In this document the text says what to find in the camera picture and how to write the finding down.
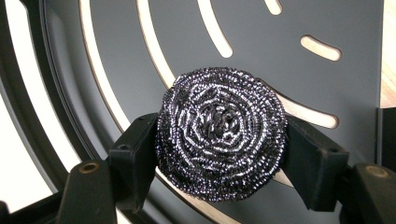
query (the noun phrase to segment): wooden surface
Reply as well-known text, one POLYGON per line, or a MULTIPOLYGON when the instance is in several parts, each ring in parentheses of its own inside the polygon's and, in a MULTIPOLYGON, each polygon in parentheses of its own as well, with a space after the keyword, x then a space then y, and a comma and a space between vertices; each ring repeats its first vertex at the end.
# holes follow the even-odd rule
POLYGON ((396 106, 396 1, 385 0, 381 107, 396 106))

